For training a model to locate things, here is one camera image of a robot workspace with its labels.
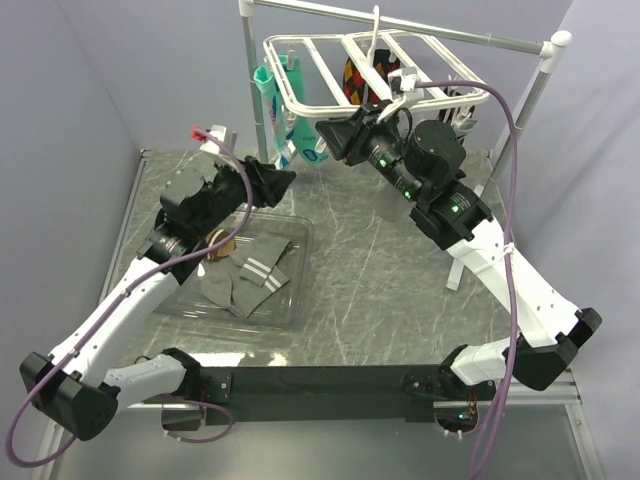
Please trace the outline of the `white clip sock hanger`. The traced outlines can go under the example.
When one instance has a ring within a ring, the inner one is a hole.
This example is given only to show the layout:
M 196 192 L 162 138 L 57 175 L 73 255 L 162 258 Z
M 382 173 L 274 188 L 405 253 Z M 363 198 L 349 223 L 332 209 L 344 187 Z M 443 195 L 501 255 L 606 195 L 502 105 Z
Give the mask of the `white clip sock hanger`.
M 468 111 L 485 102 L 485 83 L 432 35 L 384 29 L 379 10 L 365 16 L 370 31 L 346 34 L 274 35 L 263 41 L 265 63 L 285 109 L 299 117 L 348 117 L 366 102 L 382 103 L 387 114 L 399 108 L 414 113 Z M 442 61 L 454 86 L 437 86 L 401 42 L 414 39 Z M 296 49 L 306 51 L 332 99 L 313 105 L 297 78 Z

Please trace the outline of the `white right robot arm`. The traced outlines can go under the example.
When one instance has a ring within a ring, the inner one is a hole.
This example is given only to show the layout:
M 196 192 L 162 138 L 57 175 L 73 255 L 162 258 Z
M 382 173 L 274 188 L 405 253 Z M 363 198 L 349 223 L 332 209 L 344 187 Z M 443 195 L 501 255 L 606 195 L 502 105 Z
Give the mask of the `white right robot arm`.
M 507 339 L 450 354 L 440 390 L 460 399 L 505 373 L 532 390 L 547 389 L 600 327 L 601 316 L 564 298 L 505 240 L 491 209 L 461 181 L 466 151 L 449 124 L 424 120 L 402 137 L 397 118 L 383 119 L 382 110 L 363 105 L 349 118 L 318 122 L 316 130 L 336 160 L 372 165 L 411 202 L 418 229 L 517 315 Z

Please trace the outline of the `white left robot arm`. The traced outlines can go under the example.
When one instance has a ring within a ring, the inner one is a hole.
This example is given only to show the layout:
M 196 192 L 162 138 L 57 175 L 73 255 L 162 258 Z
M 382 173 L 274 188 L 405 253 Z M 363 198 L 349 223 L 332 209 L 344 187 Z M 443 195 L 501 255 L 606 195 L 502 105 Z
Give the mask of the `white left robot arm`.
M 275 207 L 296 175 L 248 156 L 212 179 L 184 169 L 165 187 L 154 229 L 117 286 L 90 317 L 48 355 L 29 354 L 20 373 L 32 405 L 80 441 L 99 435 L 116 413 L 160 395 L 179 402 L 203 389 L 200 363 L 168 348 L 116 369 L 126 341 L 196 270 L 206 237 L 244 203 Z

